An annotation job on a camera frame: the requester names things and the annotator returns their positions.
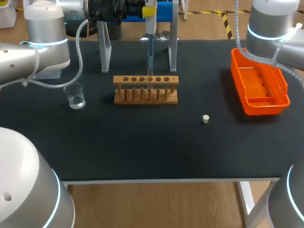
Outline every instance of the orange basket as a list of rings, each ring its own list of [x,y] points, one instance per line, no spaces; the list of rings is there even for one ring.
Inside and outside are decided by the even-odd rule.
[[[280,69],[245,58],[231,51],[231,72],[247,115],[279,114],[290,104],[287,83]]]

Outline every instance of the robotic arm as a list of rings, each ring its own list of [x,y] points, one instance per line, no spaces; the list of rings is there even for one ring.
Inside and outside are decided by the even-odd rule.
[[[31,78],[37,73],[67,67],[70,56],[65,23],[73,19],[77,21],[80,17],[81,20],[115,21],[116,24],[120,24],[127,15],[133,15],[146,18],[147,33],[154,34],[156,31],[156,0],[149,0],[149,3],[144,0],[84,0],[74,4],[74,8],[69,8],[73,5],[72,2],[75,0],[67,0],[65,3],[57,0],[56,5],[50,1],[38,0],[25,7],[24,17],[29,42],[26,45],[0,43],[0,85],[23,77]],[[71,10],[80,6],[82,13],[79,10]],[[78,33],[86,23],[88,21],[82,23],[81,26],[78,25]],[[77,43],[76,38],[80,61],[77,76],[80,76],[82,60]],[[58,86],[44,84],[44,86],[61,88],[66,84]]]
[[[25,8],[24,17],[31,43],[0,43],[0,84],[69,65],[63,16],[61,7],[44,0]]]
[[[253,58],[272,60],[304,70],[304,30],[293,28],[300,0],[253,0],[246,51]]]

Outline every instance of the floor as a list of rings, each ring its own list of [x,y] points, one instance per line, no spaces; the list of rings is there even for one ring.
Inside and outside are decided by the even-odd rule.
[[[240,10],[250,10],[251,0],[239,0]],[[17,8],[22,8],[18,0]],[[234,10],[233,0],[190,0],[189,11]],[[14,28],[0,29],[0,42],[19,43],[27,40],[23,12]],[[233,14],[228,22],[234,34]],[[228,39],[223,19],[216,14],[189,14],[179,18],[181,39]],[[246,37],[249,14],[239,15],[240,37]],[[297,14],[296,22],[304,22]],[[124,23],[123,40],[138,40],[144,24]],[[268,182],[250,183],[255,202]],[[178,183],[178,184],[111,184],[69,186],[75,202],[75,228],[243,228],[244,216],[235,183]],[[265,220],[259,226],[268,228]]]

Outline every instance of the test tube rack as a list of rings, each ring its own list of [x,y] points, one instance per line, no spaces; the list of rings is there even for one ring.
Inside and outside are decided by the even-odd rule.
[[[174,105],[178,103],[176,85],[178,76],[114,76],[114,104],[118,105]],[[122,85],[165,85],[169,88],[122,88]]]

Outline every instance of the small cylinder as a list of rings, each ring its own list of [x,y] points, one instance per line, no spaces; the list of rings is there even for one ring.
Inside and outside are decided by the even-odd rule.
[[[208,115],[203,115],[203,123],[206,124],[209,121],[209,116]]]
[[[132,100],[135,101],[135,88],[134,87],[132,88]]]
[[[157,88],[156,89],[156,100],[159,101],[159,99],[160,99],[160,89]]]
[[[164,98],[163,98],[164,101],[167,100],[167,94],[168,94],[168,88],[165,88],[165,96],[164,96]]]
[[[118,94],[120,95],[121,92],[122,92],[122,85],[118,84]]]
[[[171,85],[171,91],[170,91],[170,93],[174,93],[174,89],[175,89],[175,85]]]
[[[128,89],[125,88],[125,89],[124,89],[124,100],[125,100],[125,101],[127,100],[127,94],[128,94]]]
[[[148,89],[148,101],[151,100],[151,88]]]
[[[143,100],[143,88],[141,88],[141,101]]]

